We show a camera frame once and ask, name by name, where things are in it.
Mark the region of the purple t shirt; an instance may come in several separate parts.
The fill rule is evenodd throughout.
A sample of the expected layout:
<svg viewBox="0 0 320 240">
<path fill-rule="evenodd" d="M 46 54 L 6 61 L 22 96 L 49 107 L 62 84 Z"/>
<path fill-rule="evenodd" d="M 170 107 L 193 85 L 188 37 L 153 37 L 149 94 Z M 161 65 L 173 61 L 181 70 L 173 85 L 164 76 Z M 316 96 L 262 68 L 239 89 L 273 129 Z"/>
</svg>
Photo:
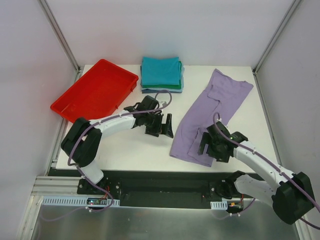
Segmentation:
<svg viewBox="0 0 320 240">
<path fill-rule="evenodd" d="M 236 81 L 215 69 L 205 90 L 198 96 L 182 118 L 176 130 L 169 156 L 211 167 L 214 158 L 198 154 L 203 133 L 213 124 L 213 115 L 218 112 L 227 125 L 253 89 L 246 81 Z"/>
</svg>

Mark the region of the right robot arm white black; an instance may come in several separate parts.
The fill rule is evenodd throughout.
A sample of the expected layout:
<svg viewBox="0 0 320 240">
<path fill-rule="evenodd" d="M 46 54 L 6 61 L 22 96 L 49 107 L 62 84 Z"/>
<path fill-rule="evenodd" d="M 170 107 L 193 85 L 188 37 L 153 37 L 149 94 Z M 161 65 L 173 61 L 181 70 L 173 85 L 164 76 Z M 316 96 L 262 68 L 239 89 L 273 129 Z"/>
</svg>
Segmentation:
<svg viewBox="0 0 320 240">
<path fill-rule="evenodd" d="M 275 164 L 257 151 L 242 133 L 220 132 L 210 126 L 203 133 L 198 154 L 208 154 L 218 162 L 236 158 L 249 166 L 262 179 L 256 180 L 248 174 L 236 171 L 226 180 L 225 192 L 230 197 L 249 195 L 272 207 L 275 214 L 286 224 L 292 225 L 313 208 L 315 201 L 310 178 Z"/>
</svg>

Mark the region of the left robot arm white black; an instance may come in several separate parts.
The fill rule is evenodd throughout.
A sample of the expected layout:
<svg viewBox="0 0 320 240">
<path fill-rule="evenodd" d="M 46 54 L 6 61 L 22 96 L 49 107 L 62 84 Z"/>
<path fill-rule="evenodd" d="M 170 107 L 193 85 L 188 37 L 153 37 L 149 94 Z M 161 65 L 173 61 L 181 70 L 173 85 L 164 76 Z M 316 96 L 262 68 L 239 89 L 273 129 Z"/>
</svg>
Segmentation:
<svg viewBox="0 0 320 240">
<path fill-rule="evenodd" d="M 163 114 L 157 111 L 123 110 L 119 114 L 105 119 L 87 120 L 78 118 L 62 140 L 61 149 L 68 156 L 68 165 L 76 166 L 88 183 L 88 188 L 94 194 L 106 193 L 104 173 L 96 163 L 96 156 L 103 138 L 124 130 L 145 126 L 145 133 L 154 137 L 165 135 L 174 137 L 172 130 L 172 114 L 169 113 L 165 123 L 162 123 Z"/>
</svg>

